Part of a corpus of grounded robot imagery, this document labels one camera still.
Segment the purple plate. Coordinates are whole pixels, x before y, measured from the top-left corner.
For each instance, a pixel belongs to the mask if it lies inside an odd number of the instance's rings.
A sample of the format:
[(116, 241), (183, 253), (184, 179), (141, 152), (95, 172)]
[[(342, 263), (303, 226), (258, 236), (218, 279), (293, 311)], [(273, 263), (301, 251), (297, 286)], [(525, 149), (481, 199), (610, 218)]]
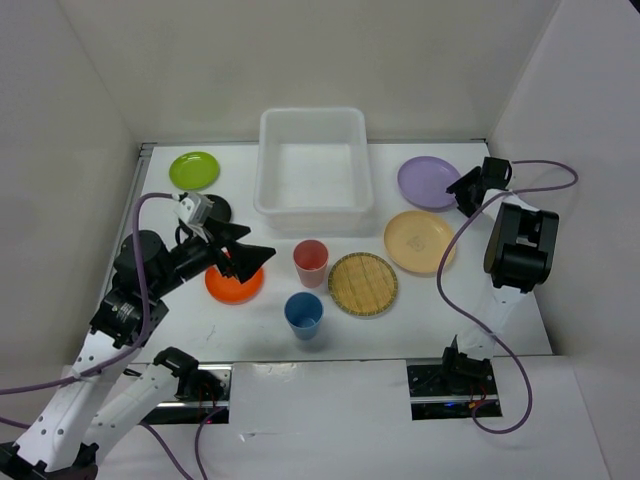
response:
[(405, 161), (397, 173), (402, 196), (412, 205), (426, 210), (445, 210), (455, 204), (447, 188), (461, 178), (449, 162), (433, 156)]

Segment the beige plate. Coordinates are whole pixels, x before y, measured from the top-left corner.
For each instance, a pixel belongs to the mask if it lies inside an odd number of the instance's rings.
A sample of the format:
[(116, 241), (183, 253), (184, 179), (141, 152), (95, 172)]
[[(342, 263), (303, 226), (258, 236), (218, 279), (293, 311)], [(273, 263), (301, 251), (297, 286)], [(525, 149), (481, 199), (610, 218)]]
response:
[(454, 237), (440, 216), (418, 210), (401, 212), (385, 226), (383, 243), (388, 256), (401, 268), (419, 275), (435, 274)]

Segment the round bamboo mat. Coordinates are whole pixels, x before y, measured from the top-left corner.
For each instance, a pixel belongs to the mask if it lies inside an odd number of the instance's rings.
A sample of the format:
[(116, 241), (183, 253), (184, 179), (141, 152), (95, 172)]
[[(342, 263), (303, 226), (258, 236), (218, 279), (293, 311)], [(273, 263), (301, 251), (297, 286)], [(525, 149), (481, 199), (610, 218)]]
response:
[(357, 317), (385, 313), (393, 306), (399, 291), (391, 265), (369, 252), (340, 258), (329, 272), (327, 286), (337, 307)]

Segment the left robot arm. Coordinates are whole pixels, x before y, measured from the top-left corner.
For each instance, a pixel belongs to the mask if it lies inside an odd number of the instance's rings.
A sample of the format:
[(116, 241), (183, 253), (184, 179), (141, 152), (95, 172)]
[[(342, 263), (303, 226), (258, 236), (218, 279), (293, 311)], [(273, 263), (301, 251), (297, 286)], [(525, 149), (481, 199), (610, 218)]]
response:
[(113, 447), (167, 395), (192, 397), (203, 381), (198, 361), (176, 347), (114, 400), (106, 398), (168, 313), (163, 297), (205, 270), (245, 283), (272, 258), (246, 245), (246, 226), (208, 220), (203, 231), (168, 249), (151, 230), (134, 228), (114, 261), (112, 287), (90, 322), (70, 378), (15, 441), (1, 446), (12, 479), (93, 479)]

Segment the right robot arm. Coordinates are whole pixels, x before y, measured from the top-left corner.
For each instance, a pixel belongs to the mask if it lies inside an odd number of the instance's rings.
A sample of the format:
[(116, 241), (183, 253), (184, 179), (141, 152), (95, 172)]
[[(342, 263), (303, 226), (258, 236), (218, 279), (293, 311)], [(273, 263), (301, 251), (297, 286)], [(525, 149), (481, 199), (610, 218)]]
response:
[(464, 395), (479, 391), (490, 373), (496, 338), (503, 333), (512, 310), (551, 271), (559, 216), (539, 210), (509, 193), (512, 166), (507, 160), (487, 157), (484, 163), (451, 184), (458, 210), (472, 217), (495, 194), (505, 195), (482, 210), (493, 221), (483, 269), (491, 279), (481, 322), (444, 350), (438, 380), (446, 391)]

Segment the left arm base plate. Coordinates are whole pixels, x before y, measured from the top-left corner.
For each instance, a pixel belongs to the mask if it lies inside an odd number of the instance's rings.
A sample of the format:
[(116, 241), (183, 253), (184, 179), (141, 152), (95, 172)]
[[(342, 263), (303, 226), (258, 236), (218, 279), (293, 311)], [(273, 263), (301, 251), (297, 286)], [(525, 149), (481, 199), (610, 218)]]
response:
[(160, 402), (144, 422), (153, 426), (197, 425), (212, 414), (207, 424), (227, 424), (232, 365), (204, 364), (200, 371), (201, 380), (189, 386), (181, 396), (170, 395)]

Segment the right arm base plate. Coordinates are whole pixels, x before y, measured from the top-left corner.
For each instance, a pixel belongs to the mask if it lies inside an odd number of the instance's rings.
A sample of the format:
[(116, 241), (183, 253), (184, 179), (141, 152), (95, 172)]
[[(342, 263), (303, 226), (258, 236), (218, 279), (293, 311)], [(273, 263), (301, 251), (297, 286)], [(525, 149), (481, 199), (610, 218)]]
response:
[(492, 371), (479, 380), (447, 379), (440, 364), (409, 363), (406, 370), (414, 421), (468, 419), (477, 405), (478, 418), (502, 416)]

